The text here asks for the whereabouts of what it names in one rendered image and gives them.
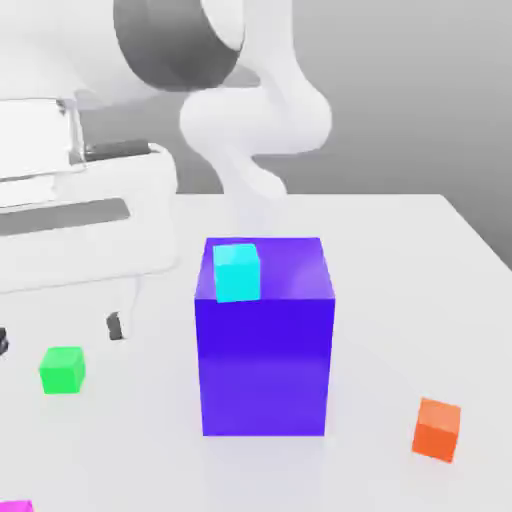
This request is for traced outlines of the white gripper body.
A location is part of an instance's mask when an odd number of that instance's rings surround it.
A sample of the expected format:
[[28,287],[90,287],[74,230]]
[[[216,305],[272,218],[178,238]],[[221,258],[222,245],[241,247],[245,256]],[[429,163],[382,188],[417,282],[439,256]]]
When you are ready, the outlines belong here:
[[174,159],[156,144],[135,150],[57,176],[53,200],[0,207],[0,294],[173,265]]

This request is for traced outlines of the small green cube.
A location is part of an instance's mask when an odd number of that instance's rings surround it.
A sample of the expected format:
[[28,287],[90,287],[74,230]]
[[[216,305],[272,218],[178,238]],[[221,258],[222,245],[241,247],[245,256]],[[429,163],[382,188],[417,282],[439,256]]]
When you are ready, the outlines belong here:
[[86,375],[84,351],[78,346],[47,349],[39,374],[45,394],[79,393]]

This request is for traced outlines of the small cyan cube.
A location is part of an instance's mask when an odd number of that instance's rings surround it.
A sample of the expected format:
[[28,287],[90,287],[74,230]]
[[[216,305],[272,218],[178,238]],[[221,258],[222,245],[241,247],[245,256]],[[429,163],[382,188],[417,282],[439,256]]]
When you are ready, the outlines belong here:
[[215,296],[219,303],[261,298],[261,262],[252,243],[213,247]]

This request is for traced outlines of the small orange cube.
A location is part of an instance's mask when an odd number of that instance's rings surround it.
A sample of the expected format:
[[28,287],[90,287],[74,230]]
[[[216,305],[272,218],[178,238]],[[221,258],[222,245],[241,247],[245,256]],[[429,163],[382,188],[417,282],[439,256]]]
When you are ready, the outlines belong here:
[[412,451],[451,463],[459,438],[460,421],[459,406],[422,398],[412,440]]

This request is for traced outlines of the large purple box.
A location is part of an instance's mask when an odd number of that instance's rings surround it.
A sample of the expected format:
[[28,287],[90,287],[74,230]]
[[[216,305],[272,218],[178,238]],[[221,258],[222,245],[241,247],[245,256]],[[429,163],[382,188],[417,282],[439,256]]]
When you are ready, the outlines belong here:
[[205,242],[194,297],[202,429],[206,436],[325,432],[336,298],[318,238],[250,238],[261,298],[220,303]]

